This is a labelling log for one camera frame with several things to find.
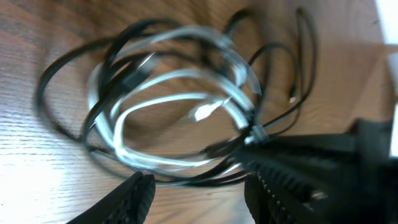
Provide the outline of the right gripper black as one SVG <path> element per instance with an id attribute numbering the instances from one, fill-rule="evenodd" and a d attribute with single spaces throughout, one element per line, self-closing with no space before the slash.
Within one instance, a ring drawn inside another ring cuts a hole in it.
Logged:
<path id="1" fill-rule="evenodd" d="M 350 130 L 356 137 L 284 136 L 249 144 L 236 152 L 236 160 L 301 202 L 309 201 L 313 191 L 327 193 L 337 184 L 326 199 L 311 203 L 313 212 L 329 223 L 397 223 L 397 159 L 389 158 L 391 131 L 392 121 L 359 119 Z"/>

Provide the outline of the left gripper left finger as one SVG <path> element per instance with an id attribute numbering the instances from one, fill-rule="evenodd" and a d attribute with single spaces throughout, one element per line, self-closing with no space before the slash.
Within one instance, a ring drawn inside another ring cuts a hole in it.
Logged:
<path id="1" fill-rule="evenodd" d="M 154 196 L 154 176 L 136 172 L 68 224 L 143 224 Z"/>

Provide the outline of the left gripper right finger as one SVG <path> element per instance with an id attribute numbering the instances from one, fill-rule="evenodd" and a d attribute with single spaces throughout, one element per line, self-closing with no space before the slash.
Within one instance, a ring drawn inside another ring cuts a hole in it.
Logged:
<path id="1" fill-rule="evenodd" d="M 249 174 L 244 183 L 244 198 L 256 223 L 317 222 L 317 216 L 305 206 L 310 201 L 308 189 L 269 184 L 262 177 Z"/>

